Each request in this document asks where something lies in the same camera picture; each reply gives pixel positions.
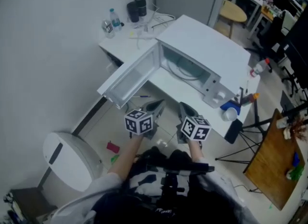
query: round wooden table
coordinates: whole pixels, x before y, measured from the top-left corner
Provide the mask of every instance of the round wooden table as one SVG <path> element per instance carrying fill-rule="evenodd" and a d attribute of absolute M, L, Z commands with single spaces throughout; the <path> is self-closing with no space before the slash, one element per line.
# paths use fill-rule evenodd
<path fill-rule="evenodd" d="M 229 38 L 232 36 L 234 22 L 242 23 L 247 20 L 246 13 L 240 7 L 228 0 L 224 0 L 219 15 L 229 19 L 231 22 Z"/>

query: clear plastic bottle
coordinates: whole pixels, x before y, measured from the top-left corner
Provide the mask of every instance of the clear plastic bottle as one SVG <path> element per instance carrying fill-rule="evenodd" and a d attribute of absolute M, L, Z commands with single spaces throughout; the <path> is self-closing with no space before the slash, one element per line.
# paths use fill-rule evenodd
<path fill-rule="evenodd" d="M 110 9 L 110 20 L 115 31 L 120 31 L 122 29 L 119 16 L 116 14 L 113 8 Z"/>
<path fill-rule="evenodd" d="M 249 75 L 252 77 L 256 77 L 257 75 L 259 75 L 261 72 L 263 72 L 266 69 L 269 63 L 270 63 L 270 60 L 268 58 L 260 61 L 258 64 L 255 65 L 254 68 L 250 70 Z"/>
<path fill-rule="evenodd" d="M 107 19 L 103 20 L 102 29 L 103 29 L 105 36 L 107 38 L 112 38 L 112 37 L 115 36 L 115 31 L 114 31 L 112 24 L 109 20 L 107 20 Z"/>

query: open microwave door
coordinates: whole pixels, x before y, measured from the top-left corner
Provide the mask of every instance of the open microwave door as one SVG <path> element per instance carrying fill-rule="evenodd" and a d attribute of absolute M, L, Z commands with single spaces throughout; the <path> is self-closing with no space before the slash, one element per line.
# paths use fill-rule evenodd
<path fill-rule="evenodd" d="M 160 67 L 158 42 L 153 44 L 142 56 L 134 55 L 119 67 L 97 92 L 121 109 Z"/>

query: bottle cap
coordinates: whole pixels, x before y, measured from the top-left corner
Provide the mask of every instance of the bottle cap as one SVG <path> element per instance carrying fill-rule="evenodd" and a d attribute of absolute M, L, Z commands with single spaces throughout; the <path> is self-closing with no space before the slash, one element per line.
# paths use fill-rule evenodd
<path fill-rule="evenodd" d="M 260 96 L 260 93 L 254 93 L 253 94 L 254 99 L 257 99 L 259 96 Z"/>

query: person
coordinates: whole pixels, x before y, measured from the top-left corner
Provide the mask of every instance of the person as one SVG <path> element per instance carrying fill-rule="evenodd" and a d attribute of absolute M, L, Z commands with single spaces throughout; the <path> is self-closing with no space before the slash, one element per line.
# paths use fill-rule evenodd
<path fill-rule="evenodd" d="M 167 159 L 152 147 L 136 158 L 142 140 L 143 135 L 133 136 L 108 173 L 94 180 L 82 197 L 60 208 L 51 224 L 118 220 L 258 223 L 237 197 L 231 181 L 218 172 L 197 175 L 148 165 L 150 158 L 206 163 L 198 141 L 188 141 L 191 157 L 175 150 Z"/>

